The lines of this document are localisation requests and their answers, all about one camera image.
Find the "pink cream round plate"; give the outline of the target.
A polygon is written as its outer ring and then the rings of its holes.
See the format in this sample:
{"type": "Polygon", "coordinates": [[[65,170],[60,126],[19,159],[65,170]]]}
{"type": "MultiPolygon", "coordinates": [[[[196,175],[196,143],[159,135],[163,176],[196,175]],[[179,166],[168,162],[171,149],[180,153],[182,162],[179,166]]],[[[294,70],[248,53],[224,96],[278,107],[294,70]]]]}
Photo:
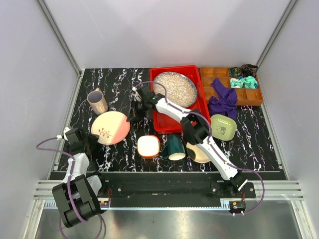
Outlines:
{"type": "Polygon", "coordinates": [[[130,131],[127,116],[118,111],[109,111],[98,116],[91,126],[91,133],[98,137],[98,143],[113,145],[122,141],[130,131]]]}

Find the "speckled grey large plate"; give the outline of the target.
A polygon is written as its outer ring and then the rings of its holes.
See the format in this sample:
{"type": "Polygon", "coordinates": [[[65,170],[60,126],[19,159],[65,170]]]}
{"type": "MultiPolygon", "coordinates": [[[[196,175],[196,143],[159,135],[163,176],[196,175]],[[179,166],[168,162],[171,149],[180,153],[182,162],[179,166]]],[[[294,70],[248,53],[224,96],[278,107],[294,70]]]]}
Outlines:
{"type": "Polygon", "coordinates": [[[195,84],[181,73],[163,72],[155,77],[154,82],[165,87],[168,100],[183,108],[192,106],[197,100],[195,84]]]}

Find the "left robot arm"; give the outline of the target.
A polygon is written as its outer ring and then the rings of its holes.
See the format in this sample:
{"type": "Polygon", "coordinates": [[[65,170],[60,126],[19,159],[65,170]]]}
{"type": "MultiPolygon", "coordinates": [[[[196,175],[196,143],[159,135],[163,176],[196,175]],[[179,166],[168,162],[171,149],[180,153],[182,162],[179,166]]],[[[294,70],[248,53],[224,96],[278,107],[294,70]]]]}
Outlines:
{"type": "Polygon", "coordinates": [[[108,185],[97,174],[87,176],[97,137],[80,128],[65,127],[62,139],[69,144],[68,169],[60,184],[52,189],[63,224],[71,228],[102,213],[98,197],[108,185]]]}

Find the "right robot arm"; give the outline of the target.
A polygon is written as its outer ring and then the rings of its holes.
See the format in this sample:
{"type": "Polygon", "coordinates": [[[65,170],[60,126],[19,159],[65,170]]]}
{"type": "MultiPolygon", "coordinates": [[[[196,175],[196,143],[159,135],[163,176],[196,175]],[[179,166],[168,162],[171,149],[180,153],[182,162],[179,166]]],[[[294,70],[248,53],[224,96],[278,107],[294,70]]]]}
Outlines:
{"type": "Polygon", "coordinates": [[[184,140],[199,148],[217,168],[226,183],[228,195],[234,198],[240,196],[248,180],[242,170],[232,164],[216,145],[208,119],[198,109],[189,110],[168,100],[167,91],[164,94],[155,94],[148,83],[146,81],[132,87],[133,111],[130,113],[129,121],[142,118],[145,112],[153,110],[179,122],[184,140]]]}

